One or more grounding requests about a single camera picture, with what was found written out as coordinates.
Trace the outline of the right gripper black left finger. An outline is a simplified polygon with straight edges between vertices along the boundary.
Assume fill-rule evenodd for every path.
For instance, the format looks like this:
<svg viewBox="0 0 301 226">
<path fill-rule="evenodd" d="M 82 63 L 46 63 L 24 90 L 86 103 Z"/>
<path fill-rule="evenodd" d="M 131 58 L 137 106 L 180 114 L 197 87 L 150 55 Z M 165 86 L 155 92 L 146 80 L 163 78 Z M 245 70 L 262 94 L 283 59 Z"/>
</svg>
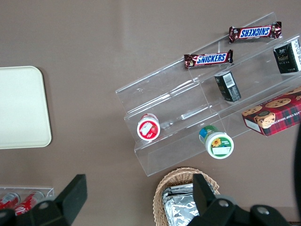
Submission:
<svg viewBox="0 0 301 226">
<path fill-rule="evenodd" d="M 70 226 L 87 200 L 87 179 L 77 174 L 54 199 L 38 203 L 30 212 L 33 226 Z"/>
</svg>

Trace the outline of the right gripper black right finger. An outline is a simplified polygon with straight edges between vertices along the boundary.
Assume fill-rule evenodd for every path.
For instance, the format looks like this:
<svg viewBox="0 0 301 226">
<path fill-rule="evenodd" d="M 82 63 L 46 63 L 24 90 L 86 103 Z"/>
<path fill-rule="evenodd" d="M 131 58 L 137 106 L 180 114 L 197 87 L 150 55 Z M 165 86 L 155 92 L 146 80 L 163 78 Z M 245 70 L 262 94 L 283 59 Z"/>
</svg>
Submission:
<svg viewBox="0 0 301 226">
<path fill-rule="evenodd" d="M 217 198 L 202 174 L 193 175 L 193 198 L 199 215 L 193 226 L 248 226 L 249 212 L 228 198 Z"/>
</svg>

